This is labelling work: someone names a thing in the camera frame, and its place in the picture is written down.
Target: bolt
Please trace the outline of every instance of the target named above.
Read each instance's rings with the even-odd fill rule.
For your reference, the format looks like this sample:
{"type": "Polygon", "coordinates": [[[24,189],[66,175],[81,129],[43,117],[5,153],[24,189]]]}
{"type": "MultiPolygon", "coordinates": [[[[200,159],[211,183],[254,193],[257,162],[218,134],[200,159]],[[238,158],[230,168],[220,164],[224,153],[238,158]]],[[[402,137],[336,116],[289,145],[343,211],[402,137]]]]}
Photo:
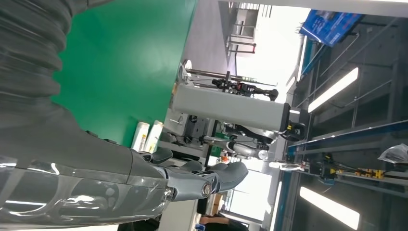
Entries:
{"type": "Polygon", "coordinates": [[[165,196],[170,196],[173,193],[173,190],[171,188],[165,189],[165,196]]]}
{"type": "Polygon", "coordinates": [[[211,184],[209,182],[205,183],[203,190],[201,192],[203,196],[208,197],[211,193],[211,184]]]}

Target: gray robot arm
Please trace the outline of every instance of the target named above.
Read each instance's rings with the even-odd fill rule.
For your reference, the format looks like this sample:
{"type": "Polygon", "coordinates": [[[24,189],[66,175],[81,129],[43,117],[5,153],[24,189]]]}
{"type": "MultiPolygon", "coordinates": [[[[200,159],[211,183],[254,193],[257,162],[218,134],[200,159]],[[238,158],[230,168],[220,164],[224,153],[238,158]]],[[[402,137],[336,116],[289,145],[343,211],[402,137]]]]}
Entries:
{"type": "Polygon", "coordinates": [[[242,165],[193,174],[79,128],[51,97],[72,17],[109,0],[0,1],[0,229],[154,218],[169,201],[228,190],[242,165]]]}
{"type": "Polygon", "coordinates": [[[220,147],[232,153],[237,153],[245,157],[255,157],[262,160],[266,160],[268,152],[266,150],[260,150],[249,145],[239,143],[237,141],[220,139],[217,137],[205,136],[203,140],[213,146],[220,147]]]}

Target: green wall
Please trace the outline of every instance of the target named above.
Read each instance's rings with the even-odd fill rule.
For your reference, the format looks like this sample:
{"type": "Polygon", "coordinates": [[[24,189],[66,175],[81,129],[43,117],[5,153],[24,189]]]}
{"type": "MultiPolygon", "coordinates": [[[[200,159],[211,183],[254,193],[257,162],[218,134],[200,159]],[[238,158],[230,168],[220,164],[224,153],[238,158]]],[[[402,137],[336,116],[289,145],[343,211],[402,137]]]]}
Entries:
{"type": "Polygon", "coordinates": [[[129,147],[138,121],[164,121],[196,1],[116,0],[75,17],[54,101],[129,147]]]}

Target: fluorescent light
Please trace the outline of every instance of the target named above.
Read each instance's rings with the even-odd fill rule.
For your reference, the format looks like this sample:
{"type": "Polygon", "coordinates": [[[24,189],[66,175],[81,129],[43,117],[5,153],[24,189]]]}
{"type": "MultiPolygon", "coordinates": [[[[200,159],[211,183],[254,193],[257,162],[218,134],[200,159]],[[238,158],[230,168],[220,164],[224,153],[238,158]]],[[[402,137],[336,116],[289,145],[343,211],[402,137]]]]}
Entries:
{"type": "Polygon", "coordinates": [[[322,95],[320,95],[316,100],[314,100],[309,105],[309,110],[308,111],[309,112],[314,111],[316,108],[318,108],[324,102],[329,100],[335,94],[339,93],[341,90],[343,90],[348,85],[350,85],[352,82],[354,82],[357,78],[358,78],[358,67],[356,67],[354,70],[352,70],[346,76],[344,76],[337,83],[335,83],[331,88],[329,88],[322,95]]]}
{"type": "Polygon", "coordinates": [[[276,191],[276,199],[275,199],[275,204],[273,205],[272,221],[270,223],[269,231],[273,231],[275,228],[276,214],[278,213],[278,205],[279,205],[279,199],[281,196],[281,189],[282,189],[282,181],[279,182],[278,190],[276,191]]]}
{"type": "Polygon", "coordinates": [[[350,228],[354,230],[358,229],[358,223],[360,221],[360,214],[358,212],[305,187],[300,188],[300,196],[350,228]]]}
{"type": "Polygon", "coordinates": [[[300,77],[302,77],[303,60],[305,59],[306,44],[307,44],[307,36],[305,35],[305,38],[303,39],[302,54],[300,55],[299,71],[297,72],[298,82],[300,81],[300,77]]]}

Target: blue sign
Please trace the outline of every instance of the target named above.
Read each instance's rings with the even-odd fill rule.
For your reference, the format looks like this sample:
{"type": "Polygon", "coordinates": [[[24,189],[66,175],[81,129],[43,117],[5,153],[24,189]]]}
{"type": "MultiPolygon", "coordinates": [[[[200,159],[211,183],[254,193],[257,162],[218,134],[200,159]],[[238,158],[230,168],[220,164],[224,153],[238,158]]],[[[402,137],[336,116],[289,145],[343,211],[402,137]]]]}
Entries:
{"type": "Polygon", "coordinates": [[[357,13],[311,10],[300,33],[332,47],[360,17],[357,13]]]}

